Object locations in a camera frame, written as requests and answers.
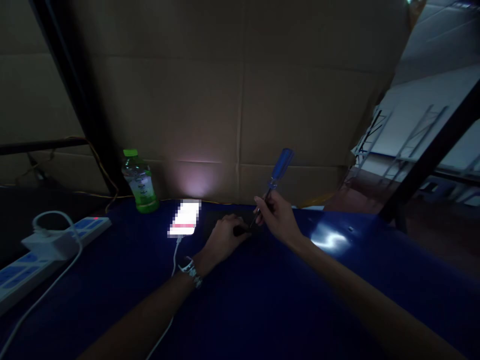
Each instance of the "hand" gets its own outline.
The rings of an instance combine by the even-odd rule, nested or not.
[[[240,236],[234,236],[234,227],[241,226],[248,229],[248,225],[235,214],[225,215],[216,222],[210,237],[203,249],[194,258],[195,264],[202,262],[205,265],[205,273],[209,273],[216,265],[228,258],[234,250],[252,234],[245,232]]]
[[[260,209],[260,214],[255,220],[258,225],[266,223],[270,232],[286,245],[304,238],[295,220],[292,205],[277,191],[273,190],[266,200],[273,212],[261,197],[255,196],[254,200],[257,207],[253,212],[256,213]]]

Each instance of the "left hand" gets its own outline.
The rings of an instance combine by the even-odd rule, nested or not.
[[[234,236],[234,227],[237,225],[248,229],[248,225],[242,218],[235,214],[225,215],[223,219],[216,222],[204,248],[198,254],[203,259],[207,259],[212,268],[227,259],[242,242],[252,235],[246,232],[240,236]]]

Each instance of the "wristwatch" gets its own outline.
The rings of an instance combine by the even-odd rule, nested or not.
[[[194,260],[190,256],[185,256],[178,261],[178,268],[182,273],[186,273],[193,278],[195,287],[198,289],[202,285],[202,277],[197,274]]]

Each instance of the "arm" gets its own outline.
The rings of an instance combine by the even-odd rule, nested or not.
[[[245,233],[235,237],[233,228],[237,225],[247,227],[235,215],[217,221],[205,247],[193,257],[195,268],[203,279],[250,236]],[[113,325],[78,360],[144,360],[194,289],[193,278],[178,271]]]
[[[464,359],[422,322],[303,236],[292,206],[278,192],[273,191],[267,201],[273,212],[255,197],[261,211],[257,224],[265,222],[277,239],[327,281],[393,358]]]

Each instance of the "plastic bottle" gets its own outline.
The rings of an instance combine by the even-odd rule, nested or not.
[[[152,185],[150,166],[139,158],[137,149],[125,149],[123,154],[126,159],[121,172],[135,197],[136,209],[142,214],[154,212],[159,208],[159,200]]]

